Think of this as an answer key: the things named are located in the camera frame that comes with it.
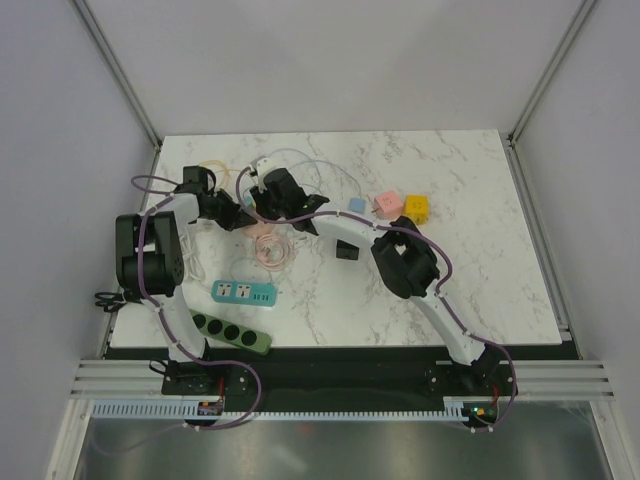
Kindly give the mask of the pink cube plug adapter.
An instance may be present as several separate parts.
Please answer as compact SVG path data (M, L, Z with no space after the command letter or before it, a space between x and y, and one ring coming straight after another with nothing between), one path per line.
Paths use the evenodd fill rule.
M387 191L374 197L372 212L383 220L395 220L403 211L404 202L395 191Z

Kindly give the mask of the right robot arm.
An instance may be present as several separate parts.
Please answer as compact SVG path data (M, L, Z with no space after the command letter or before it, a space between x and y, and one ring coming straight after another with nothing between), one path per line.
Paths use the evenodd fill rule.
M437 266L444 255L436 253L435 244L409 218L377 223L339 211L328 198L306 194L288 169L270 158L255 161L244 172L257 181L251 188L254 218L369 250L385 287L413 303L440 336L460 386L477 394L493 383L500 361L498 348L475 338L447 304L441 285L448 278Z

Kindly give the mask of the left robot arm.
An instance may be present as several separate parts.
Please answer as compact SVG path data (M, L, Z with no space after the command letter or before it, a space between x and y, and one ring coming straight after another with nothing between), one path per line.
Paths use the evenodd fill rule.
M186 268L180 236L199 219L212 220L226 231L257 223L226 191L216 188L211 170L187 166L182 182L158 204L144 213L116 218L115 259L120 287L154 313L169 357L193 361L185 370L185 382L198 393L208 393L218 385L220 371L204 360L207 341L182 289Z

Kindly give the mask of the yellow cube plug adapter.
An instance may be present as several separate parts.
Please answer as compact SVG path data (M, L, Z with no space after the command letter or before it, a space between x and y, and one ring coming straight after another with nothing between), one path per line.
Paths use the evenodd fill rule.
M424 225L429 219L429 199L425 195L407 195L403 215L416 225Z

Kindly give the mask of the blue plug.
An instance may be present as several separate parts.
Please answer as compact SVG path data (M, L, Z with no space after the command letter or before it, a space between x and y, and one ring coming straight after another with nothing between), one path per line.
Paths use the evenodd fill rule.
M348 209L353 213L363 214L366 210L366 201L359 197L353 197L349 200Z

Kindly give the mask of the green power strip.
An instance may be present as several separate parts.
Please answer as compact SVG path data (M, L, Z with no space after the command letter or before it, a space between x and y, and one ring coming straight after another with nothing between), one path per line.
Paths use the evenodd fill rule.
M266 333L195 310L191 310L190 314L197 329L208 339L262 356L271 348L272 338Z

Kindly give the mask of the pink round power socket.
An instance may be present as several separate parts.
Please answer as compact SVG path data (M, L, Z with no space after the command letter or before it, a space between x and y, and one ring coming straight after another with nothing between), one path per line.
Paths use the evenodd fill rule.
M274 231L275 225L264 222L257 222L254 225L250 225L241 229L241 232L251 239L257 239L264 235L271 234Z

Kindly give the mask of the teal power strip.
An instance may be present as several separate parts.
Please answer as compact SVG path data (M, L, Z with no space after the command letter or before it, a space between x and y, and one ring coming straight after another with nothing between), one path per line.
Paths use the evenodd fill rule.
M212 286L211 297L218 303L273 307L277 288L272 283L217 280Z

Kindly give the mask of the black cube adapter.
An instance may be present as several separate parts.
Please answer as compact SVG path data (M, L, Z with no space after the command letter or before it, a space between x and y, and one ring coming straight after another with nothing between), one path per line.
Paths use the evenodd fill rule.
M341 260L357 261L360 249L343 240L336 241L336 257Z

